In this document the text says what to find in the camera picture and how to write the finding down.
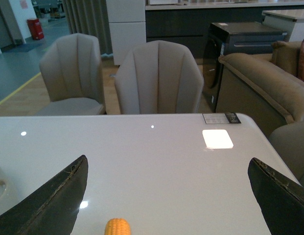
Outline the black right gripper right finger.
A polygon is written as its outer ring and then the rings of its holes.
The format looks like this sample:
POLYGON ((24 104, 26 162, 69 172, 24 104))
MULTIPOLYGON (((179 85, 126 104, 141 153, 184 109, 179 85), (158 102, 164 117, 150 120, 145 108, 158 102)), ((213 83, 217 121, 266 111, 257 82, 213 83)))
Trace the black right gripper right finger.
POLYGON ((270 233, 304 235, 304 187, 257 158, 248 177, 270 233))

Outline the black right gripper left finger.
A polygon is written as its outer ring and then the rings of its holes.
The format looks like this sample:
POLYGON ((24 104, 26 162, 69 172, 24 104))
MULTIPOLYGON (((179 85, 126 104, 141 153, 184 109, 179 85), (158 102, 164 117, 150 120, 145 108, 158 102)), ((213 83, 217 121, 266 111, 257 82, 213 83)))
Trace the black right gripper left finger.
POLYGON ((88 178, 82 155, 20 203, 0 215, 0 235, 69 235, 88 178))

